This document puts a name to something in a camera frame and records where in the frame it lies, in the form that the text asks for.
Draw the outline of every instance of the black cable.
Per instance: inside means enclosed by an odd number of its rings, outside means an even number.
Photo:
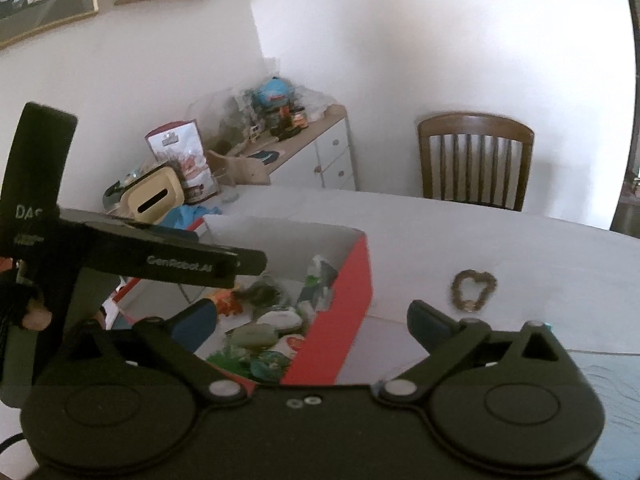
[[[2,444],[0,444],[0,455],[2,455],[2,453],[4,453],[7,449],[9,449],[13,444],[15,444],[16,442],[20,442],[21,440],[24,440],[23,433],[18,433],[18,434],[15,434],[14,436],[10,436]]]

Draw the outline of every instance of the chair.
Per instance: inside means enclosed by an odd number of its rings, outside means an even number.
[[[524,124],[489,114],[451,113],[422,121],[424,197],[522,211],[533,139]]]

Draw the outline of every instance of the white cabinet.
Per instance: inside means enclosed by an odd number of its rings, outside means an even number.
[[[318,152],[314,142],[292,156],[271,173],[273,186],[312,187],[322,189],[322,174],[318,168]]]
[[[347,121],[334,124],[274,170],[271,184],[356,191]]]

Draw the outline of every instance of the blue cloth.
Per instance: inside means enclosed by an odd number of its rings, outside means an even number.
[[[203,205],[186,205],[174,207],[160,222],[162,227],[186,230],[198,218],[204,215],[222,215],[222,211],[217,207],[208,209]]]

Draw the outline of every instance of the white table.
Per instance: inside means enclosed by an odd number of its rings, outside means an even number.
[[[426,352],[409,336],[414,299],[447,315],[449,286],[464,269],[489,271],[498,288],[478,315],[498,330],[541,319],[594,384],[607,427],[591,460],[607,480],[640,476],[640,240],[578,224],[419,198],[278,187],[241,187],[229,215],[345,225],[369,238],[374,301],[338,380],[391,378]],[[0,438],[17,433],[17,410],[0,406]],[[25,443],[5,452],[0,472],[34,465]]]

